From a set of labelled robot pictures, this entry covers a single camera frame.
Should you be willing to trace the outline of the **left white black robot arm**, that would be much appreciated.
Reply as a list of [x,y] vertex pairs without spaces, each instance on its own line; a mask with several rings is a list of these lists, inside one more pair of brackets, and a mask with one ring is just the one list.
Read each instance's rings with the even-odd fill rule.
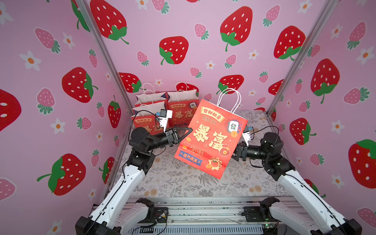
[[129,141],[132,151],[122,168],[122,176],[90,216],[82,216],[77,221],[76,234],[125,235],[138,222],[150,218],[154,212],[154,204],[147,199],[139,200],[124,214],[121,214],[121,211],[135,187],[151,169],[156,158],[153,150],[178,145],[192,131],[189,127],[178,127],[151,135],[143,127],[135,128]]

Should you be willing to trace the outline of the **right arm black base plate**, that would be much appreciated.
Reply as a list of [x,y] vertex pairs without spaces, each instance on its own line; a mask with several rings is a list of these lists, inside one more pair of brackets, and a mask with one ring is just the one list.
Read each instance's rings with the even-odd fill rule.
[[244,207],[244,211],[241,213],[246,218],[247,222],[277,222],[278,220],[273,218],[269,209],[262,206],[258,207]]

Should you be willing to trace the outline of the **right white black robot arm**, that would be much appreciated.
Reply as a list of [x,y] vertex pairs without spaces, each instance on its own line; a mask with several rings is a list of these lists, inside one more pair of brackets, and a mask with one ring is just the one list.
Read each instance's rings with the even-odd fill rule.
[[268,197],[259,207],[247,207],[243,216],[252,222],[279,221],[301,235],[360,235],[361,225],[346,219],[331,207],[301,177],[293,164],[281,155],[283,142],[278,134],[267,132],[259,146],[250,145],[251,133],[242,134],[232,158],[236,161],[261,160],[263,168],[276,182],[284,186],[309,214],[309,218],[289,209],[276,197]]

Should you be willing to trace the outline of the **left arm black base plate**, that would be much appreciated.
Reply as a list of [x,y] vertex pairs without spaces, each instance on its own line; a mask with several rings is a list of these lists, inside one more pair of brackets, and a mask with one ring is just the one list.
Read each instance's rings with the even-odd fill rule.
[[136,224],[156,224],[165,222],[169,215],[168,207],[149,207],[144,211],[136,213]]

